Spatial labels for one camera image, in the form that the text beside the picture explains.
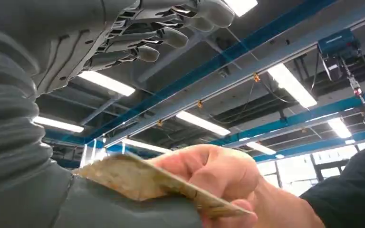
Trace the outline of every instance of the dark sleeve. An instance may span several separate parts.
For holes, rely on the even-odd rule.
[[[341,176],[326,179],[300,197],[327,228],[365,228],[365,150],[352,157]]]

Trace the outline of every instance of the ceiling light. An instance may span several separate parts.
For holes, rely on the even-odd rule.
[[[332,130],[336,132],[336,134],[345,139],[352,136],[344,122],[342,122],[341,118],[334,118],[332,120],[328,120],[329,126],[331,126]]]
[[[356,141],[354,139],[351,140],[345,140],[346,145],[354,144]]]
[[[135,92],[134,88],[97,73],[96,71],[85,71],[81,73],[79,77],[125,96],[129,96]]]
[[[144,149],[148,149],[148,150],[151,150],[151,151],[157,151],[157,152],[160,152],[160,153],[172,152],[172,150],[169,150],[169,149],[166,149],[166,148],[163,148],[163,147],[153,146],[153,145],[149,145],[149,144],[146,144],[146,143],[143,143],[143,142],[138,142],[138,141],[134,141],[134,140],[130,140],[130,139],[123,139],[122,142],[127,144],[127,145],[144,148]]]
[[[313,96],[308,93],[283,63],[271,67],[268,69],[268,73],[277,81],[279,88],[286,89],[303,107],[308,108],[317,104]]]
[[[238,17],[243,16],[258,4],[256,0],[225,0],[225,2]]]
[[[252,149],[255,149],[257,151],[260,151],[262,153],[265,153],[265,154],[269,154],[269,155],[273,155],[273,154],[276,154],[276,151],[266,147],[266,146],[263,146],[259,143],[256,143],[256,142],[250,142],[250,143],[247,143],[247,146],[251,147]]]
[[[76,126],[73,124],[68,124],[68,123],[64,123],[64,122],[60,122],[60,121],[56,121],[56,120],[51,120],[51,119],[44,118],[41,116],[37,116],[36,118],[34,118],[33,122],[35,122],[37,124],[39,123],[39,124],[48,125],[51,127],[65,129],[65,130],[72,131],[72,132],[78,132],[78,133],[80,133],[84,130],[84,128],[80,127],[80,126]]]
[[[250,139],[250,138],[249,137],[245,137],[245,138],[239,139],[239,142],[245,141],[247,139]]]
[[[221,135],[221,136],[225,136],[227,134],[230,134],[230,131],[225,129],[225,128],[222,128],[216,124],[212,124],[211,122],[208,122],[204,119],[201,119],[195,115],[192,115],[192,114],[189,114],[188,112],[186,111],[182,111],[182,112],[179,112],[177,114],[177,118],[180,118],[182,120],[185,120],[189,123],[192,123],[194,125],[197,125],[199,127],[202,127],[202,128],[205,128],[211,132],[214,132],[218,135]]]

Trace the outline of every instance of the finger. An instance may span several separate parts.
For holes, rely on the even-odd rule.
[[[193,173],[206,164],[209,153],[214,147],[212,145],[190,146],[150,159],[148,162],[188,181]]]
[[[246,198],[249,194],[248,187],[241,185],[243,177],[247,176],[248,163],[234,156],[220,154],[216,159],[208,161],[201,169],[197,170],[189,183],[206,190],[216,197],[232,201]]]
[[[242,199],[237,199],[232,204],[239,206],[245,210],[252,211],[252,205]],[[211,228],[252,228],[257,223],[258,217],[254,212],[243,216],[229,217],[229,218],[219,218],[213,221]]]

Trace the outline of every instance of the gray robot arm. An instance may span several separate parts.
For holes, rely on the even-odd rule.
[[[32,119],[39,94],[65,86],[82,70],[155,61],[158,52],[148,43],[175,45],[173,36],[182,37],[168,23],[230,24],[231,10],[209,1],[219,3],[217,13],[224,9],[224,23],[202,7],[204,0],[0,0],[0,227],[202,227],[186,198],[136,203],[60,168]],[[106,52],[122,36],[137,45]]]

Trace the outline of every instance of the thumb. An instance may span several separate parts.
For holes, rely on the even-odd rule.
[[[231,203],[248,211],[253,210],[253,206],[245,199],[237,199]],[[242,216],[219,218],[213,222],[212,228],[252,228],[257,221],[257,215],[254,212],[250,212]]]

